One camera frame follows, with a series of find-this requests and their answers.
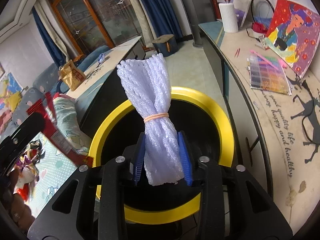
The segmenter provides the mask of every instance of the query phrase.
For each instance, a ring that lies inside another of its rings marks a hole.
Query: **floor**
[[[213,100],[227,113],[219,85],[203,49],[192,46],[193,40],[178,44],[179,51],[166,57],[171,86],[198,90]],[[156,51],[147,53],[151,57]]]

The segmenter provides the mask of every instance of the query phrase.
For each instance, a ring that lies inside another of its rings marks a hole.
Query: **hair tie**
[[[149,115],[148,117],[144,118],[143,121],[144,121],[144,123],[146,123],[150,120],[154,120],[154,119],[158,119],[158,118],[162,118],[162,117],[169,117],[169,114],[168,113],[152,114],[152,115]]]

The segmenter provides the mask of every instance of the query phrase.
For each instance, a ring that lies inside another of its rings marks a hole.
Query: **window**
[[[62,27],[80,54],[110,48],[142,30],[130,0],[50,0]]]

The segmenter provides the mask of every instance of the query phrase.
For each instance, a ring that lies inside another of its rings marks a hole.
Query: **brown paper bag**
[[[62,68],[60,68],[60,79],[62,79],[71,91],[76,88],[85,80],[85,74],[77,69],[72,60],[69,60]]]

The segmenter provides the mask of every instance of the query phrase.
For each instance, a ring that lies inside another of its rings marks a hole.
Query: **desk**
[[[75,91],[69,90],[67,95],[77,99],[108,71],[114,69],[121,60],[126,60],[129,58],[144,59],[146,54],[141,43],[139,42],[140,39],[141,36],[138,36],[111,49],[111,52],[106,55],[105,62],[103,62],[101,65],[99,65],[99,62],[96,62],[89,67],[84,72],[84,74],[87,76],[86,80],[80,86],[78,86]]]
[[[117,103],[126,98],[121,84],[115,85],[119,80],[116,66],[121,60],[144,59],[146,53],[140,39],[141,36],[133,38],[111,49],[105,62],[101,65],[96,62],[89,67],[84,72],[86,80],[75,91],[68,91],[67,95],[76,99],[80,128],[89,137],[93,138],[103,120],[118,106]]]
[[[292,96],[251,89],[247,57],[250,49],[277,57],[254,44],[246,30],[224,33],[221,22],[199,24],[204,52],[227,105],[239,163],[251,172],[290,224],[293,233],[303,232],[319,214],[320,153],[309,143],[301,121],[314,141],[320,141],[320,83],[311,71],[305,74],[313,98],[300,86],[295,73],[285,70]],[[240,54],[235,57],[240,47]]]

